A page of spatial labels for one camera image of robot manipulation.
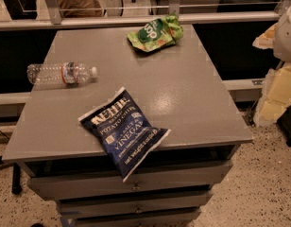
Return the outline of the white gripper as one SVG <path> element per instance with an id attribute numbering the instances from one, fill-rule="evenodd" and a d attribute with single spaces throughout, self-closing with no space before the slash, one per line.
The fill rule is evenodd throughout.
<path id="1" fill-rule="evenodd" d="M 291 106 L 291 6 L 252 45 L 259 49 L 272 49 L 276 58 L 286 61 L 278 70 L 270 69 L 265 76 L 262 96 L 256 106 L 253 121 L 257 127 L 276 123 Z"/>

